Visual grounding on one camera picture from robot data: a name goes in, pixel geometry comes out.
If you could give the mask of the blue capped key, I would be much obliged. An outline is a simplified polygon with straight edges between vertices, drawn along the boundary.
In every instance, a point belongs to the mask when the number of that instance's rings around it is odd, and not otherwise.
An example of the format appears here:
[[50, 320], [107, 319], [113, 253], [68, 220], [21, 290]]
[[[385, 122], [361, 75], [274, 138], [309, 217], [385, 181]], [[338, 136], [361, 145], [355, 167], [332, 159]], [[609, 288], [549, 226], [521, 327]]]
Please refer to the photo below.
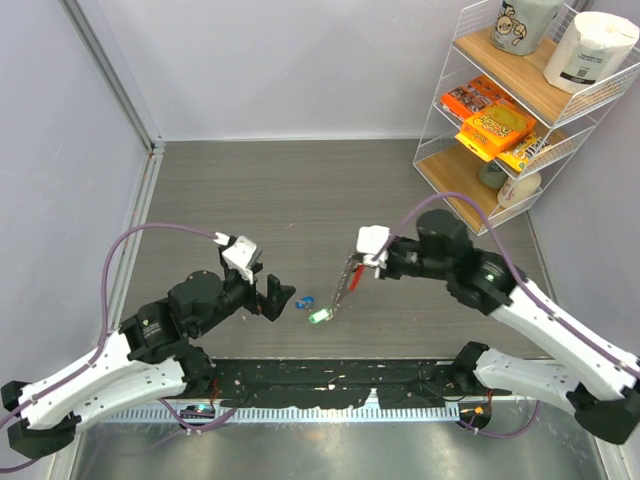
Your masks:
[[315, 298], [313, 296], [303, 297], [295, 302], [295, 307], [301, 310], [311, 310], [314, 307]]

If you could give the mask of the red grey carabiner keyring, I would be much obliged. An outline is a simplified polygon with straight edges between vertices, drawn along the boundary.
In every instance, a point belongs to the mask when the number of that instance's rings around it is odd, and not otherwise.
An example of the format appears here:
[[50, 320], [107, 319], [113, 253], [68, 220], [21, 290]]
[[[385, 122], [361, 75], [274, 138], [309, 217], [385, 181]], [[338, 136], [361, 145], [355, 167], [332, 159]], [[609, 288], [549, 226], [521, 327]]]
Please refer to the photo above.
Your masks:
[[341, 303], [349, 292], [349, 285], [358, 266], [362, 263], [364, 255], [359, 252], [351, 252], [343, 263], [342, 270], [331, 297], [331, 312], [335, 318], [341, 309]]

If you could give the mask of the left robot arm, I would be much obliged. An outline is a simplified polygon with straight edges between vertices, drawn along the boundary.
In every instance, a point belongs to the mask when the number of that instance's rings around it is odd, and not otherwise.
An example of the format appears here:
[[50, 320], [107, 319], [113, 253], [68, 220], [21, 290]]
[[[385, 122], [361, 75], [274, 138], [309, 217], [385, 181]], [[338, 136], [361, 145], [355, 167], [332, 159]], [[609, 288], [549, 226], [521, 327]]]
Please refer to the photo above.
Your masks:
[[122, 410], [156, 399], [207, 395], [216, 370], [192, 340], [240, 309], [274, 321], [295, 293], [273, 274], [266, 293], [260, 293], [235, 270], [223, 277], [191, 273], [165, 298], [123, 321], [103, 346], [41, 381], [5, 384], [3, 406], [17, 418], [7, 430], [10, 448], [39, 459]]

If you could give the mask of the green tagged key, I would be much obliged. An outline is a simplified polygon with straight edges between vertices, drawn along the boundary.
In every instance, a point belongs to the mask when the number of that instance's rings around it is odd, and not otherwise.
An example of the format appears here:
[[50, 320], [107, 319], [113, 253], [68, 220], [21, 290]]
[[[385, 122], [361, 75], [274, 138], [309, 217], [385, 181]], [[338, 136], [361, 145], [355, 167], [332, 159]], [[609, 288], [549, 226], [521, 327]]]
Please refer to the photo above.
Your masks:
[[331, 320], [333, 317], [333, 310], [331, 308], [323, 308], [317, 310], [309, 315], [309, 322], [313, 325], [319, 324]]

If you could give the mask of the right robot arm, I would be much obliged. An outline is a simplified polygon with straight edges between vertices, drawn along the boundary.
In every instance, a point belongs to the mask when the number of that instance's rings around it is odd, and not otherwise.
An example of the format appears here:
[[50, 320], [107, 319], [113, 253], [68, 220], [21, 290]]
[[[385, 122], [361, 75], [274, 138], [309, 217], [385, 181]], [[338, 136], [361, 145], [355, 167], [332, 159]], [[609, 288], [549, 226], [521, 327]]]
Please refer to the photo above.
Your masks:
[[512, 357], [478, 342], [455, 358], [455, 387], [473, 394], [507, 390], [553, 405], [595, 437], [624, 444], [639, 425], [639, 357], [586, 327], [521, 270], [477, 248], [466, 225], [435, 209], [416, 221], [416, 238], [379, 225], [358, 231], [356, 250], [379, 279], [445, 282], [459, 303], [507, 325], [548, 353], [554, 364]]

